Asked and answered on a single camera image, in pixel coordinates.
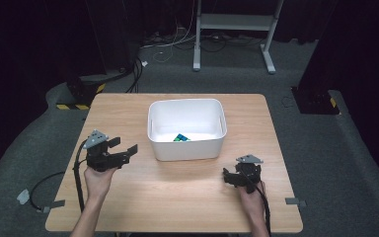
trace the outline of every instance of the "white plastic bin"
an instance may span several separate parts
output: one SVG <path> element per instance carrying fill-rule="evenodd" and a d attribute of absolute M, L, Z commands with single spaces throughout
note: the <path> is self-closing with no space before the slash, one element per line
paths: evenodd
<path fill-rule="evenodd" d="M 161 161 L 215 158 L 226 133 L 223 108 L 215 99 L 158 101 L 149 108 L 147 135 Z M 188 140 L 174 141 L 179 134 Z"/>

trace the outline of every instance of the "metal stand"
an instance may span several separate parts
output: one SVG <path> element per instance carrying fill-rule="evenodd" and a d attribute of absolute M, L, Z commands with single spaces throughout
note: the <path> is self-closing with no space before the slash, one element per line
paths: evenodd
<path fill-rule="evenodd" d="M 272 59 L 269 55 L 269 47 L 278 23 L 284 0 L 278 0 L 275 12 L 272 16 L 253 15 L 224 15 L 224 14 L 201 14 L 201 0 L 198 0 L 196 10 L 195 46 L 193 51 L 193 70 L 201 69 L 200 34 L 201 29 L 222 29 L 242 31 L 268 31 L 265 44 L 261 44 L 261 53 L 264 56 L 266 69 L 269 74 L 275 73 Z"/>

